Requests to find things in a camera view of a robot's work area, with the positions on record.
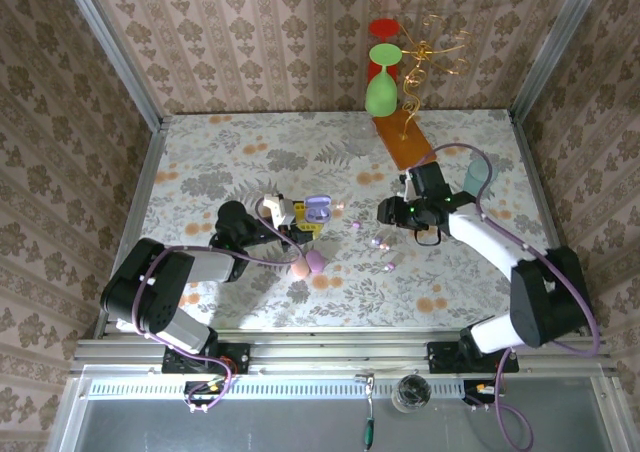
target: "table surface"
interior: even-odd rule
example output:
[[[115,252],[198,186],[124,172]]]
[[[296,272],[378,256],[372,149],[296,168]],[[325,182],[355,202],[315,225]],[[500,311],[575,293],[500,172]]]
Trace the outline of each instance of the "table surface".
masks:
[[[505,111],[423,111],[421,130],[435,147],[459,141],[488,153],[498,170],[483,205],[529,243],[547,246],[513,129]],[[376,220],[378,203],[403,190],[399,172],[364,112],[174,117],[146,211],[143,237],[206,245],[218,207],[248,210],[264,194],[344,201],[320,237],[305,246],[329,259],[323,274],[297,281],[288,267],[250,264],[238,282],[188,284],[181,307],[216,328],[464,327],[508,309],[509,283],[473,249],[443,237],[418,246],[408,231]],[[461,190],[470,155],[438,154],[445,180]],[[362,223],[354,229],[353,221]],[[390,234],[392,250],[371,244]],[[425,233],[423,242],[435,239]],[[250,249],[285,259],[279,244]],[[384,265],[403,259],[392,272]]]

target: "black mount plate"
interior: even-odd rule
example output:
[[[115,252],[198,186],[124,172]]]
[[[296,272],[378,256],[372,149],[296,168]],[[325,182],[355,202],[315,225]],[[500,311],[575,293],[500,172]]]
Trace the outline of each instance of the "black mount plate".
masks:
[[[427,357],[429,359],[430,374],[494,374],[502,358],[503,350],[468,363],[458,350],[458,342],[429,342]],[[518,359],[508,358],[504,372],[518,372]]]
[[[230,344],[220,342],[217,344],[216,355],[218,357],[229,357],[238,367],[236,374],[244,375],[249,372],[249,363],[251,362],[251,346],[249,344]],[[224,375],[224,369],[211,362],[200,362],[188,359],[177,352],[169,349],[164,350],[164,358],[162,359],[163,374],[218,374]]]

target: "purple toy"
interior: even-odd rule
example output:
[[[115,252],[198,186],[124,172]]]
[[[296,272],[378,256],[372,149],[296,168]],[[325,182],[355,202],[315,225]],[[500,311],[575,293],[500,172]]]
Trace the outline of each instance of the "purple toy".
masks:
[[[306,259],[311,272],[313,272],[314,274],[319,274],[320,272],[322,272],[324,270],[324,267],[327,265],[327,260],[317,250],[310,250],[309,252],[307,252]]]

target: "damask wallpaper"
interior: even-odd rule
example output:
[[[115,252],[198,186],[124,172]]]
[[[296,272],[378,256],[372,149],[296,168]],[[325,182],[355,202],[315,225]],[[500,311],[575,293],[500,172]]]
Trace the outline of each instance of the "damask wallpaper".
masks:
[[[0,450],[44,450],[148,140],[73,0],[0,0]]]
[[[470,73],[433,70],[424,105],[508,108],[564,0],[99,2],[157,107],[177,114],[362,109],[369,23],[392,16],[419,37],[433,13],[445,33],[464,28],[474,41],[463,50]]]
[[[595,0],[525,121],[640,424],[640,0]]]

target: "gold wire sculpture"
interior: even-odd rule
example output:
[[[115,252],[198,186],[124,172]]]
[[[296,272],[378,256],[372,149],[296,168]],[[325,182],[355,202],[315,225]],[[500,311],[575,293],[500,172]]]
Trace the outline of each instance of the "gold wire sculpture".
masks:
[[[422,21],[422,25],[431,28],[431,30],[433,30],[433,26],[436,23],[439,23],[440,26],[443,27],[445,19],[439,15],[430,14]],[[469,61],[467,59],[458,57],[452,61],[453,67],[447,68],[433,60],[432,56],[464,49],[470,44],[472,36],[466,30],[460,30],[456,35],[451,36],[451,39],[455,41],[455,45],[446,49],[435,50],[434,44],[436,40],[433,40],[432,42],[428,42],[427,40],[416,42],[411,38],[407,29],[405,29],[402,24],[399,25],[412,46],[412,50],[403,50],[402,53],[410,55],[416,61],[414,67],[405,76],[404,83],[402,84],[402,91],[407,96],[407,100],[402,104],[402,110],[406,110],[409,113],[409,116],[407,117],[407,120],[405,120],[401,140],[406,140],[408,138],[407,126],[418,110],[420,110],[420,106],[422,105],[422,101],[420,100],[420,96],[417,92],[420,85],[427,80],[428,77],[427,71],[422,68],[423,63],[428,62],[435,68],[450,75],[466,74],[469,71]]]

